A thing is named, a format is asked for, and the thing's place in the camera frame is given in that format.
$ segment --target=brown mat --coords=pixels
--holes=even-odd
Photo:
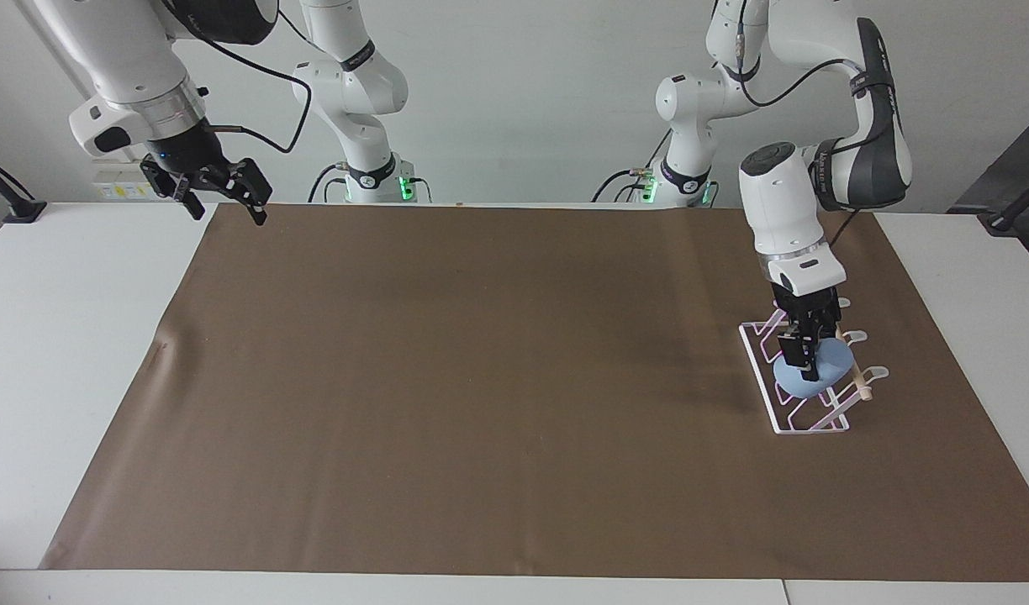
[[[222,208],[42,567],[1029,580],[1029,489],[875,219],[845,327],[893,373],[843,436],[769,428],[750,241],[737,211]]]

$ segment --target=black stand base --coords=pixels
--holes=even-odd
[[[13,213],[7,214],[7,217],[2,220],[3,225],[30,225],[30,223],[40,217],[43,209],[47,208],[46,202],[33,202],[30,204],[33,206],[33,211],[26,214],[25,217],[15,217]]]

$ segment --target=table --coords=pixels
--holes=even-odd
[[[1029,256],[974,218],[879,220],[1029,483]],[[30,571],[206,225],[172,204],[55,204],[0,230],[0,602],[1029,603],[1029,584]]]

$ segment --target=brown paper sheet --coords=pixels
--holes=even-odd
[[[873,218],[844,325],[892,376],[780,437],[740,212],[239,210],[43,567],[1029,581],[1029,489]]]

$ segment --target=white wall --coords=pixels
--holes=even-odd
[[[378,46],[411,81],[406,110],[384,119],[394,148],[450,202],[587,200],[603,177],[644,163],[664,134],[653,110],[662,77],[710,66],[710,0],[361,3]],[[914,152],[915,185],[898,209],[945,210],[1029,123],[1029,0],[856,4],[887,39]],[[300,23],[295,2],[283,7]],[[298,111],[288,84],[200,42],[177,51],[211,88],[214,120],[287,141]],[[284,70],[316,57],[284,25],[242,54]],[[765,73],[779,87],[799,76],[772,59]],[[37,195],[92,195],[93,170],[66,126],[80,101],[17,8],[1,0],[0,162]],[[848,85],[835,75],[814,77],[777,107],[719,122],[719,203],[738,204],[735,173],[746,153],[776,140],[849,135],[853,126]],[[250,139],[223,140],[228,157],[256,157],[283,202],[301,202],[318,170],[343,157],[318,119],[289,157]]]

